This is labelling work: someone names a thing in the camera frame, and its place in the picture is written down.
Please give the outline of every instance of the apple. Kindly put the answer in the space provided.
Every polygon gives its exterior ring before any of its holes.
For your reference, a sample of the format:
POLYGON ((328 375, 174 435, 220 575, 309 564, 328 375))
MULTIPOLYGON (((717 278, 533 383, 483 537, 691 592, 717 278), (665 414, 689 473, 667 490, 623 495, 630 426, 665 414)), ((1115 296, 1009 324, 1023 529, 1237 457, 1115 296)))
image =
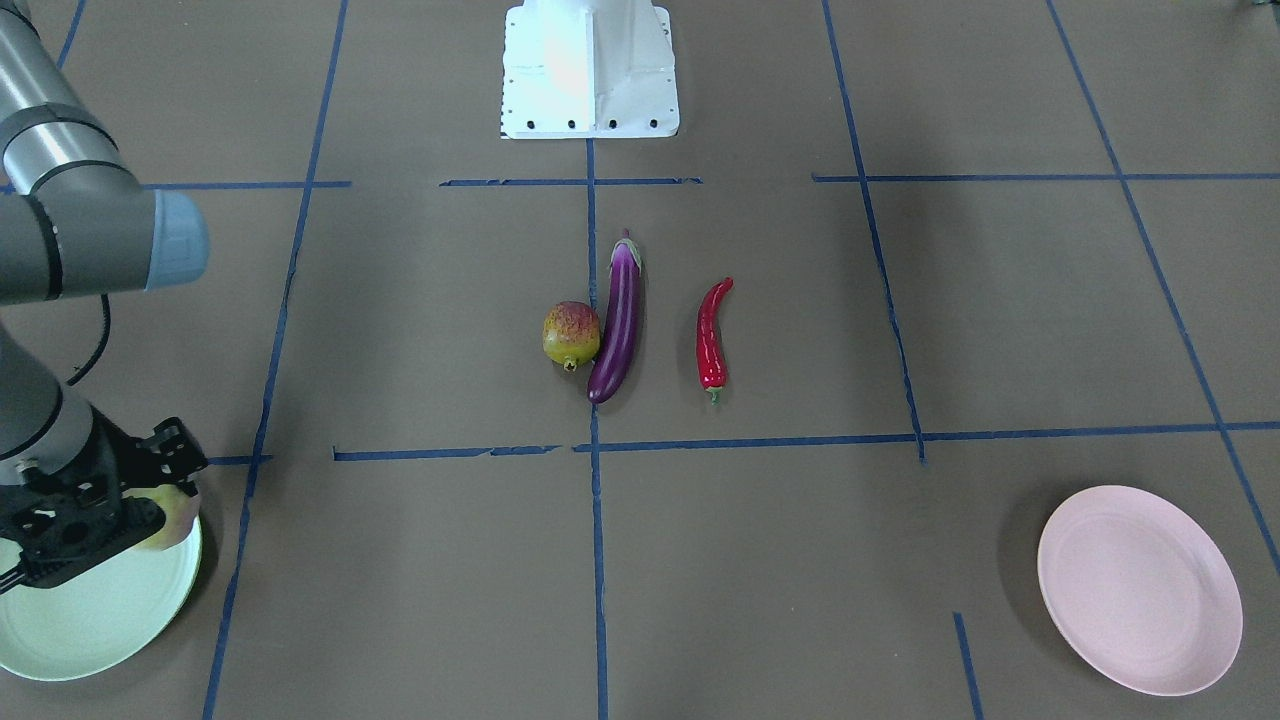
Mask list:
POLYGON ((200 515, 200 493, 188 497, 178 486, 164 484, 154 488, 132 488, 124 497, 146 497, 164 510, 164 527, 147 539, 133 546, 140 550, 168 550, 187 539, 200 515))

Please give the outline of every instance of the blue tape line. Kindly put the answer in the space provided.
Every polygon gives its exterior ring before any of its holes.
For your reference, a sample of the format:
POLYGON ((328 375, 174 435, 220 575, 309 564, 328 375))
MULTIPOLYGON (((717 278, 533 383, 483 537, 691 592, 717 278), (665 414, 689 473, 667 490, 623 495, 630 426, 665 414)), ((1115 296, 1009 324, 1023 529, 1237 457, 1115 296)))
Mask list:
MULTIPOLYGON (((856 183, 858 176, 810 176, 818 183, 856 183)), ((1071 181, 1266 181, 1280 179, 1280 173, 1011 173, 950 176, 867 176, 867 182, 1071 182, 1071 181)))
POLYGON ((831 19, 831 3, 822 0, 822 13, 827 19, 827 40, 831 42, 831 58, 836 64, 836 82, 840 83, 840 97, 845 104, 845 122, 849 124, 849 142, 854 150, 854 164, 858 167, 858 184, 863 191, 863 206, 867 209, 867 225, 872 233, 872 249, 876 251, 876 266, 884 284, 884 305, 888 309, 888 324, 893 329, 893 342, 897 343, 897 357, 902 366, 902 387, 906 392, 906 406, 911 413, 911 430, 915 433, 916 454, 920 464, 928 464, 924 454, 924 437, 920 430, 920 414, 915 407, 915 391, 911 389, 911 372, 906 363, 906 347, 902 345, 902 331, 897 324, 897 309, 893 305, 893 290, 890 287, 888 268, 884 264, 884 249, 881 246, 879 227, 876 223, 876 209, 872 206, 872 188, 867 182, 867 167, 863 164, 863 149, 858 142, 858 124, 854 122, 854 106, 849 100, 849 86, 845 83, 845 63, 840 59, 840 45, 836 42, 836 23, 831 19))
POLYGON ((867 182, 1043 182, 1043 181, 1114 181, 1102 173, 1043 173, 1043 174, 957 174, 957 176, 870 176, 867 182))
POLYGON ((1133 181, 1280 179, 1280 173, 1125 173, 1133 181))
POLYGON ((609 720, 609 653, 604 626, 604 512, 600 505, 600 415, 595 405, 591 405, 591 538, 595 548, 595 694, 599 720, 609 720))
POLYGON ((1231 432, 1280 430, 1280 420, 1262 423, 1228 423, 1226 429, 1231 432))
POLYGON ((506 447, 444 447, 439 450, 387 450, 371 452, 339 452, 333 450, 334 462, 367 462, 375 460, 435 460, 440 457, 480 457, 492 455, 507 457, 512 455, 547 455, 558 450, 558 445, 517 445, 506 447))
MULTIPOLYGON (((250 465, 250 477, 257 473, 257 465, 250 465)), ((239 589, 239 571, 244 560, 244 541, 248 537, 250 521, 250 493, 246 492, 241 501, 241 524, 236 541, 236 569, 232 579, 227 583, 227 594, 223 597, 223 618, 218 626, 218 642, 214 643, 214 664, 209 670, 209 689, 205 692, 204 720, 212 720, 214 702, 218 698, 218 684, 223 676, 223 659, 227 656, 227 637, 230 629, 232 610, 236 607, 236 591, 239 589)))
MULTIPOLYGON (((1228 429, 1238 432, 1280 430, 1280 420, 1228 423, 1228 429)), ((1093 428, 1032 428, 1020 430, 964 430, 950 433, 923 433, 925 442, 983 442, 1002 439, 1044 439, 1044 438, 1073 438, 1073 437, 1123 437, 1123 436, 1161 436, 1161 434, 1193 434, 1216 433, 1219 428, 1213 423, 1184 423, 1162 425, 1103 425, 1093 428)), ((722 439, 667 439, 667 441, 639 441, 639 442, 604 442, 599 443, 600 452, 653 452, 664 450, 730 450, 749 447, 815 447, 840 445, 893 445, 913 443, 913 433, 884 433, 861 436, 801 436, 801 437, 759 437, 759 438, 722 438, 722 439)), ((457 448, 431 448, 431 450, 392 450, 379 452, 338 452, 334 451, 334 460, 338 462, 376 461, 376 460, 424 460, 436 457, 480 457, 484 455, 547 455, 558 450, 558 445, 531 445, 512 447, 457 447, 457 448)), ((590 443, 576 445, 570 448, 572 452, 591 452, 590 443)))
POLYGON ((591 307, 596 306, 599 296, 596 295, 596 273, 595 273, 595 141, 591 138, 586 140, 586 296, 590 300, 591 307))
POLYGON ((1211 423, 1189 423, 1183 425, 1112 425, 1101 428, 1043 428, 1030 430, 975 430, 960 433, 924 433, 928 442, 957 442, 984 439, 1029 439, 1056 437, 1115 437, 1115 436, 1158 436, 1172 433, 1216 433, 1217 425, 1211 423))
POLYGON ((271 404, 275 396, 275 380, 280 369, 280 354, 284 348, 284 329, 289 320, 289 293, 293 288, 293 275, 297 273, 298 252, 302 250, 302 236, 307 225, 307 213, 311 208, 311 188, 316 179, 316 167, 320 164, 320 146, 324 142, 325 119, 329 114, 329 99, 333 95, 333 81, 338 73, 338 55, 342 50, 342 35, 347 23, 347 3, 340 0, 338 8, 338 23, 333 35, 333 49, 329 53, 329 72, 325 76, 324 95, 320 100, 320 111, 316 117, 315 137, 311 141, 311 158, 307 161, 306 186, 302 188, 302 202, 298 206, 298 223, 293 232, 293 247, 289 252, 289 270, 284 279, 284 293, 280 299, 280 310, 275 322, 275 338, 271 345, 271 363, 268 366, 266 388, 262 392, 262 415, 259 420, 257 433, 253 436, 253 456, 248 466, 248 479, 244 483, 244 501, 241 507, 239 541, 236 550, 236 570, 232 573, 230 583, 227 585, 227 597, 223 601, 223 616, 218 626, 218 643, 214 646, 214 661, 209 670, 209 689, 205 693, 204 720, 212 720, 214 706, 218 700, 218 685, 223 676, 223 659, 227 653, 227 637, 230 632, 232 611, 236 607, 236 592, 239 588, 239 571, 244 560, 244 541, 248 537, 250 501, 257 486, 259 470, 261 469, 262 450, 266 443, 266 429, 271 418, 271 404))
POLYGON ((67 31, 67 40, 63 41, 63 50, 58 54, 58 69, 63 69, 67 64, 67 56, 72 53, 72 42, 76 41, 76 33, 79 31, 79 20, 84 17, 84 5, 88 0, 79 0, 76 4, 76 14, 72 15, 72 27, 67 31))
POLYGON ((444 181, 440 187, 538 187, 538 186, 582 186, 586 184, 585 179, 581 178, 511 178, 511 179, 453 179, 444 181))
POLYGON ((1231 442, 1231 433, 1222 420, 1222 413, 1219 410, 1217 400, 1213 397, 1213 391, 1210 389, 1208 378, 1204 374, 1204 368, 1201 365, 1199 355, 1196 352, 1196 345, 1192 342, 1190 332, 1187 329, 1187 323, 1183 322, 1183 314, 1178 309, 1178 302, 1174 300, 1174 293, 1169 288, 1169 281, 1165 277, 1165 270, 1160 265, 1160 259, 1156 258, 1156 247, 1151 242, 1151 236, 1147 233, 1147 223, 1142 219, 1142 213, 1138 211, 1138 202, 1133 197, 1133 191, 1129 187, 1129 181, 1125 179, 1124 170, 1120 168, 1120 159, 1116 156, 1115 147, 1111 145, 1111 137, 1107 135, 1107 129, 1102 123, 1102 114, 1098 111, 1097 102, 1093 101, 1093 94, 1089 92, 1089 86, 1084 81, 1084 72, 1080 69, 1080 63, 1075 58, 1075 51, 1071 49, 1071 41, 1066 37, 1066 28, 1062 26, 1062 18, 1057 14, 1057 8, 1053 6, 1053 0, 1044 0, 1048 6, 1050 15, 1053 18, 1053 26, 1057 27, 1057 35, 1062 40, 1062 47, 1066 50, 1066 56, 1071 61, 1071 69, 1075 70, 1075 79, 1080 85, 1080 92, 1084 95, 1085 102, 1089 105, 1089 113, 1093 114, 1093 122, 1098 127, 1098 135, 1102 137, 1102 145, 1106 146, 1107 158, 1111 159, 1111 165, 1115 168, 1116 176, 1120 177, 1120 188, 1124 191, 1125 202, 1129 205, 1129 213, 1133 215, 1133 222, 1138 225, 1138 234, 1142 237, 1142 245, 1147 251, 1147 259, 1151 261, 1151 269, 1156 274, 1156 281, 1160 283, 1160 290, 1165 295, 1165 302, 1169 305, 1169 311, 1174 316, 1174 323, 1178 325, 1178 334, 1183 338, 1183 346, 1187 348, 1187 356, 1192 361, 1192 368, 1196 370, 1196 379, 1199 380, 1201 391, 1204 393, 1204 401, 1208 404, 1210 413, 1213 415, 1213 423, 1217 427, 1219 434, 1222 437, 1222 445, 1226 447, 1226 454, 1231 460, 1231 466, 1235 469, 1235 477, 1240 482, 1240 489, 1244 491, 1244 498, 1249 503, 1249 510, 1253 512, 1253 520, 1258 525, 1258 530, 1262 533, 1262 541, 1267 546, 1267 552, 1271 555, 1271 564, 1275 566, 1277 574, 1280 574, 1280 551, 1276 550, 1275 539, 1271 537, 1271 529, 1267 525, 1266 518, 1262 515, 1262 509, 1258 506, 1258 501, 1253 495, 1253 486, 1249 483, 1248 475, 1244 473, 1244 465, 1240 462, 1239 455, 1235 452, 1235 443, 1231 442))
MULTIPOLYGON (((262 456, 262 462, 271 460, 270 455, 262 456)), ((236 465, 248 465, 253 461, 252 455, 228 455, 224 457, 210 457, 209 464, 215 466, 236 466, 236 465)))
POLYGON ((703 184, 703 178, 600 178, 595 184, 703 184))
MULTIPOLYGON (((884 445, 896 442, 915 442, 916 436, 819 436, 819 437, 765 437, 765 438, 727 438, 727 439, 666 439, 648 442, 603 442, 600 452, 649 452, 655 450, 727 450, 740 447, 813 447, 822 445, 884 445)), ((591 445, 573 446, 573 452, 594 452, 591 445)))
POLYGON ((703 184, 703 178, 492 178, 452 179, 440 187, 581 187, 595 184, 703 184))
MULTIPOLYGON (((351 187, 351 181, 316 181, 312 190, 351 187)), ((306 181, 283 182, 154 182, 143 184, 146 190, 306 190, 306 181)))
POLYGON ((960 660, 964 661, 964 675, 969 682, 969 703, 973 705, 973 719, 983 720, 982 696, 978 693, 978 674, 973 670, 973 655, 969 653, 969 633, 964 629, 964 616, 952 612, 956 624, 956 639, 960 642, 960 660))

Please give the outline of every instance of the eggplant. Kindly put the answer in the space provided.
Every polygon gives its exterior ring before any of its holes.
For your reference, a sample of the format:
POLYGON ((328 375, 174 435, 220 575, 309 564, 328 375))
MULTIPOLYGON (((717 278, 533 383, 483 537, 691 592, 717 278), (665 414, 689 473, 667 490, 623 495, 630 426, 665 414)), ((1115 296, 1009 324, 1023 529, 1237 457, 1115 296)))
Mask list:
POLYGON ((631 368, 640 334, 640 251, 631 233, 613 246, 609 259, 609 309, 604 315, 604 342, 586 383, 586 398, 599 405, 613 397, 631 368))

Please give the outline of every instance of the brown floor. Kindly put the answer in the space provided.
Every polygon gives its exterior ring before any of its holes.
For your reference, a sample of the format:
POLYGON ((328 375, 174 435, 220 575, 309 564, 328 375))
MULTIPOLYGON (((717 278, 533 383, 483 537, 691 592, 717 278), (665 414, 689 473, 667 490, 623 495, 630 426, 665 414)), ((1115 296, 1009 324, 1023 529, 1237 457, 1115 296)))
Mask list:
MULTIPOLYGON (((680 135, 588 145, 498 137, 513 4, 32 3, 214 241, 200 282, 114 297, 79 389, 221 465, 178 621, 86 680, 0 676, 0 716, 1275 717, 1271 9, 666 0, 680 135), (604 306, 623 227, 644 334, 593 415, 538 327, 604 306), (1107 680, 1044 611, 1043 523, 1107 483, 1235 573, 1202 693, 1107 680)), ((3 319, 59 373, 97 340, 92 299, 3 319)))

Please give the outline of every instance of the gray robot arm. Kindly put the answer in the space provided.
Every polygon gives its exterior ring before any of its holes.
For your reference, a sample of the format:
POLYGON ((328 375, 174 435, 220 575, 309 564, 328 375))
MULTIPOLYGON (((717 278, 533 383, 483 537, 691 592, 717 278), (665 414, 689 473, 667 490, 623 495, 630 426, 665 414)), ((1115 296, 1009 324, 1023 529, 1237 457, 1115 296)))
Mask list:
MULTIPOLYGON (((45 51, 24 0, 0 0, 0 305, 155 290, 198 278, 209 233, 178 192, 146 191, 45 51)), ((0 537, 22 546, 0 592, 47 588, 157 532, 134 488, 196 495, 207 465, 170 418, 120 430, 0 325, 0 537)))
POLYGON ((191 282, 209 232, 184 195, 145 191, 45 53, 0 0, 0 305, 191 282))

